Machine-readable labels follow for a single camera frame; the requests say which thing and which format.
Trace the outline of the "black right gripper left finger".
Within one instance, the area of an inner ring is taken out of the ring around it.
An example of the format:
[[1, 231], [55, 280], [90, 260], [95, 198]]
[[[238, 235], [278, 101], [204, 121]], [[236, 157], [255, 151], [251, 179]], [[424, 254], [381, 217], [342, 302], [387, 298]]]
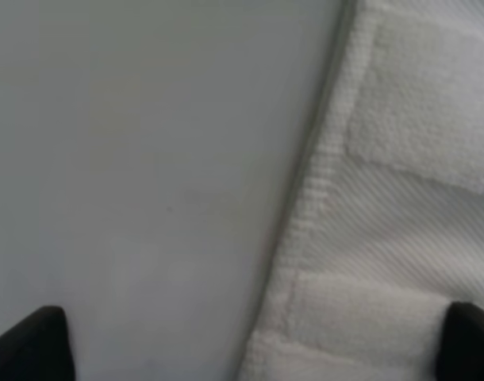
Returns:
[[0, 336], [0, 380], [74, 380], [67, 317], [43, 306]]

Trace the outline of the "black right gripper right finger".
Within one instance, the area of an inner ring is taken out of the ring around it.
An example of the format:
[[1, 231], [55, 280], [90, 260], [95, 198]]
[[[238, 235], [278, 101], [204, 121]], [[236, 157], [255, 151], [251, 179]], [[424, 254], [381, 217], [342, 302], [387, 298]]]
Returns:
[[447, 311], [438, 352], [438, 379], [484, 381], [484, 310], [454, 302]]

